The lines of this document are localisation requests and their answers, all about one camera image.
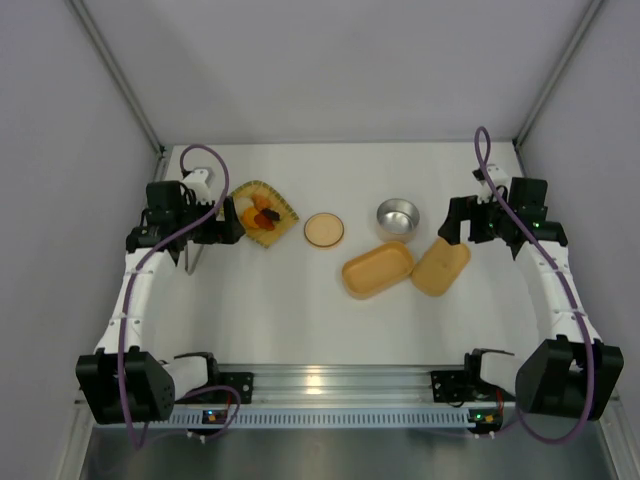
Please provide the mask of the white steamed bun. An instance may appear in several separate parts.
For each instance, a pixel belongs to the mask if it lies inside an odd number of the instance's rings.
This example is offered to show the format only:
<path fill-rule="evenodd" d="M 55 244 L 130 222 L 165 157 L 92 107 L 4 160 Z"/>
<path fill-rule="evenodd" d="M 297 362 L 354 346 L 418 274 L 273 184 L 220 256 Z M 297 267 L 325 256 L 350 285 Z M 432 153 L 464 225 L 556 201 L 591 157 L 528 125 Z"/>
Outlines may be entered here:
<path fill-rule="evenodd" d="M 234 206 L 236 214 L 241 216 L 248 208 L 254 207 L 254 202 L 250 197 L 235 197 Z"/>

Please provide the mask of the orange egg tart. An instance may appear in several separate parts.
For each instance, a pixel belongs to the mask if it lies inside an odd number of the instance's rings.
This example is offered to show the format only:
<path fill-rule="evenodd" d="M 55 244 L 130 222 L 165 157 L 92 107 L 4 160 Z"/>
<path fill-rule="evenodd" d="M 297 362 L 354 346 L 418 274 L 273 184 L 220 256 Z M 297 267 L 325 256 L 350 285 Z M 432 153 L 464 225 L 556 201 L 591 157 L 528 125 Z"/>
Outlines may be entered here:
<path fill-rule="evenodd" d="M 260 226 L 255 220 L 258 214 L 259 211 L 255 207 L 248 207 L 242 214 L 243 224 L 249 229 L 259 229 Z"/>

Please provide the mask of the metal tongs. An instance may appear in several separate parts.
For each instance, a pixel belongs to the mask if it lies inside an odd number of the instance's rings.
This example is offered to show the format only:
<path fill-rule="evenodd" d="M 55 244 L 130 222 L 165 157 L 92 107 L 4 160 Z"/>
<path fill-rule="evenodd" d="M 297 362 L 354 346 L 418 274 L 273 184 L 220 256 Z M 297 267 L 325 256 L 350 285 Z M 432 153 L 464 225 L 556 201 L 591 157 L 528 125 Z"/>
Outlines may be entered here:
<path fill-rule="evenodd" d="M 188 242 L 184 251 L 184 268 L 188 276 L 191 276 L 198 265 L 201 255 L 204 250 L 204 245 L 196 244 L 194 242 Z"/>

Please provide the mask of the fried chicken piece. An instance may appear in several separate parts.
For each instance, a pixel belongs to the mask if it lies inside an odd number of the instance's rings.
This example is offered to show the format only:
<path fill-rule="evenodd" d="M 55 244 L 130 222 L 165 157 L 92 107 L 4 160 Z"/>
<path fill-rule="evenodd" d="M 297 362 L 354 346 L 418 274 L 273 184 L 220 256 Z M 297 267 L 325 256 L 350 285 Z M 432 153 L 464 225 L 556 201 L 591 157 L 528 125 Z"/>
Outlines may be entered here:
<path fill-rule="evenodd" d="M 269 198 L 264 196 L 264 195 L 254 194 L 252 196 L 252 201 L 253 201 L 253 204 L 254 204 L 255 208 L 258 211 L 262 211 L 264 209 L 270 209 L 271 206 L 272 206 L 271 201 L 269 200 Z"/>

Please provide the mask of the black sea cucumber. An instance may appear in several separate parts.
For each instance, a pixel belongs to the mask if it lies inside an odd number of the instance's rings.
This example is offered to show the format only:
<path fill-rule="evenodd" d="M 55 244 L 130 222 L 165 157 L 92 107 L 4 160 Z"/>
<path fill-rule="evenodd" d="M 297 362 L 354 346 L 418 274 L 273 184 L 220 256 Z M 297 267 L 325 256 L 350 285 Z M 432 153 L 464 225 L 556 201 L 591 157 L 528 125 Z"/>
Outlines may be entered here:
<path fill-rule="evenodd" d="M 271 209 L 263 209 L 261 214 L 268 218 L 272 222 L 279 222 L 281 220 L 281 216 L 277 211 Z"/>

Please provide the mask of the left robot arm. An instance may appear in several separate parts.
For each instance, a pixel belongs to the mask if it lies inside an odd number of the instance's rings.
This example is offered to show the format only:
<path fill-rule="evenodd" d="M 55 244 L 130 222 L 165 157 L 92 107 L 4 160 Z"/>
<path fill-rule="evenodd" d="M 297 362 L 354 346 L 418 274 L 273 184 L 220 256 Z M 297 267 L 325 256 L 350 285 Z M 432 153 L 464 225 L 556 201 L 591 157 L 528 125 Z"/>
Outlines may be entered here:
<path fill-rule="evenodd" d="M 75 367 L 100 425 L 164 421 L 186 399 L 242 398 L 225 385 L 211 353 L 151 351 L 182 253 L 190 244 L 232 245 L 244 235 L 234 202 L 213 198 L 202 169 L 182 180 L 148 184 L 146 198 L 141 222 L 125 240 L 125 272 L 106 330 L 94 352 L 80 356 Z"/>

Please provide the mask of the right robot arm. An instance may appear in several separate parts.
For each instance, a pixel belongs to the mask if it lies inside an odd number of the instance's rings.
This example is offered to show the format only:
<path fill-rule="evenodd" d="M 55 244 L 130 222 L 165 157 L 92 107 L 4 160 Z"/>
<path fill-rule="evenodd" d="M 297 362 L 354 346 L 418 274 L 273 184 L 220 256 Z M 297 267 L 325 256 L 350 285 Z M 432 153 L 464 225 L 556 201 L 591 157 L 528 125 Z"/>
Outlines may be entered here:
<path fill-rule="evenodd" d="M 526 358 L 500 350 L 469 354 L 478 380 L 513 396 L 520 412 L 601 417 L 624 366 L 621 349 L 605 344 L 591 325 L 569 268 L 562 225 L 547 217 L 548 184 L 513 177 L 495 183 L 478 173 L 477 195 L 453 197 L 438 230 L 449 250 L 461 246 L 461 225 L 475 244 L 502 240 L 520 270 L 533 306 L 539 346 Z"/>

